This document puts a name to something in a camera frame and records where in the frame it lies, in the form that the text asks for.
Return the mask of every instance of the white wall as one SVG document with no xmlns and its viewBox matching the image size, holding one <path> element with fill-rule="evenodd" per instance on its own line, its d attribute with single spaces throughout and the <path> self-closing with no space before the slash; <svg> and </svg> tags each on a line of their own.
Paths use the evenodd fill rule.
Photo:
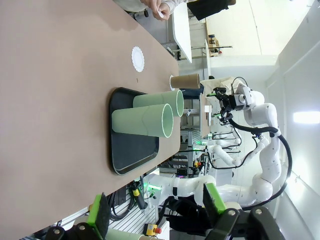
<svg viewBox="0 0 320 240">
<path fill-rule="evenodd" d="M 207 17 L 224 56 L 278 55 L 288 43 L 314 0 L 241 0 L 229 10 Z"/>
<path fill-rule="evenodd" d="M 229 10 L 206 18 L 208 34 L 214 34 L 223 48 L 224 56 L 260 55 L 257 30 L 249 0 L 237 1 Z"/>
<path fill-rule="evenodd" d="M 319 23 L 315 2 L 279 55 L 279 68 L 266 82 L 268 98 L 277 108 L 279 126 L 291 148 L 293 172 L 299 176 L 288 184 L 288 197 L 280 198 L 276 218 L 288 235 L 292 229 L 298 235 L 297 226 L 303 225 L 300 234 L 306 239 L 320 239 L 320 124 L 294 123 L 293 113 L 320 111 Z"/>
<path fill-rule="evenodd" d="M 243 77 L 252 83 L 267 80 L 277 68 L 276 55 L 211 57 L 211 75 L 215 78 Z"/>
</svg>

